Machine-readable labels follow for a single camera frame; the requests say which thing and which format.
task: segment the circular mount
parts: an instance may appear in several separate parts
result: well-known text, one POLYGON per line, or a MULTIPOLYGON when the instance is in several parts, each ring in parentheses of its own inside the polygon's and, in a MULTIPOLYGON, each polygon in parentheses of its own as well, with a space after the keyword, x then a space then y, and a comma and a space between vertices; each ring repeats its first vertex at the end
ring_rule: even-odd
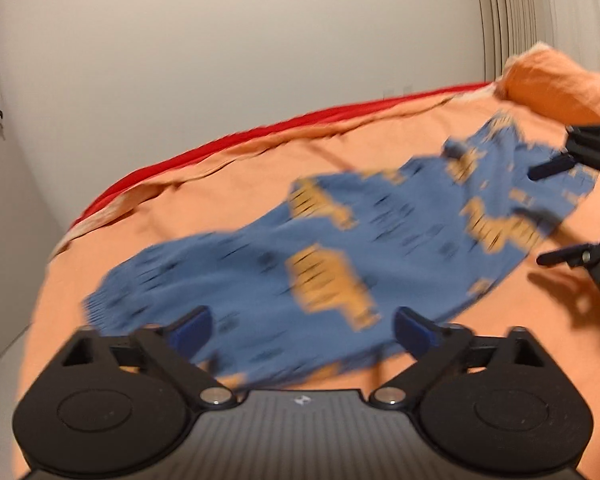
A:
POLYGON ((112 478, 146 466, 179 443, 189 423, 169 384, 121 370, 68 366, 41 376, 13 415, 32 468, 69 478, 112 478))
POLYGON ((513 365, 457 376, 420 405, 426 437, 486 473, 536 475, 575 464, 589 442, 589 408, 568 380, 513 365))

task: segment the orange blanket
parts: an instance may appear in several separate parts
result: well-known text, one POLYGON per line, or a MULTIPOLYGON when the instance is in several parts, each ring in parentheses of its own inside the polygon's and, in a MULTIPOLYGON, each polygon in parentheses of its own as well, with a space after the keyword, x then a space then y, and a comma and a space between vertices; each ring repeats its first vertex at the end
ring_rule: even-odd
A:
MULTIPOLYGON (((505 89, 501 83, 500 91, 505 89)), ((283 201, 291 182, 302 176, 395 168, 412 156, 438 154, 448 137, 469 136, 498 110, 515 118, 526 140, 563 144, 562 124, 491 93, 436 95, 360 118, 300 126, 249 140, 135 186, 59 244, 27 336, 20 393, 85 323, 84 297, 109 269, 148 245, 240 228, 283 201)), ((600 177, 595 190, 549 239, 456 320, 481 335, 502 335, 515 325, 534 332, 594 412, 593 438, 580 465, 592 480, 600 479, 600 295, 585 273, 541 269, 535 257, 599 237, 600 177)), ((368 393, 409 362, 405 356, 393 358, 336 377, 337 370, 322 370, 300 387, 360 388, 368 393)), ((19 452, 14 468, 18 476, 26 471, 19 452)))

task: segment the screw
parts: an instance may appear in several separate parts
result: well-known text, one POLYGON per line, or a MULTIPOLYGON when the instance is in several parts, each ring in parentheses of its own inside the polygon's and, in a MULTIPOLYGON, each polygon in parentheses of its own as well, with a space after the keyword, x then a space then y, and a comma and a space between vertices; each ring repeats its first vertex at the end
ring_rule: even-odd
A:
POLYGON ((207 404, 224 404, 231 400, 232 394, 226 388, 207 388, 202 390, 200 393, 200 399, 204 400, 207 404))
POLYGON ((374 394, 376 400, 383 404, 397 404, 398 402, 402 402, 406 396, 407 394, 400 388, 392 388, 390 386, 380 388, 374 394))

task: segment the patterned fabric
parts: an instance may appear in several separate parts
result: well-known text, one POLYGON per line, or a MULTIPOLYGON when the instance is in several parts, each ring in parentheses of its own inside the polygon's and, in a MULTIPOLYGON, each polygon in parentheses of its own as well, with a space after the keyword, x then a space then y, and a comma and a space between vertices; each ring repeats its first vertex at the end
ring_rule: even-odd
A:
POLYGON ((196 362, 238 389, 368 366, 399 350, 398 306, 453 317, 591 191, 580 167, 530 181, 551 155, 497 115, 440 157, 302 178, 236 232, 158 244, 116 267, 86 299, 89 320, 115 335, 207 305, 214 336, 196 362))

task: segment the white cabinet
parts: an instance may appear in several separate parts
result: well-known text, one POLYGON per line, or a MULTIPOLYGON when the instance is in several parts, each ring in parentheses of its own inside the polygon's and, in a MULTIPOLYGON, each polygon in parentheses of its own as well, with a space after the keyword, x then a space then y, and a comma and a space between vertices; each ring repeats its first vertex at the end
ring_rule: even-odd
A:
POLYGON ((0 135, 1 354, 29 324, 46 260, 61 231, 24 161, 10 129, 9 104, 1 95, 0 109, 4 112, 4 137, 0 135))

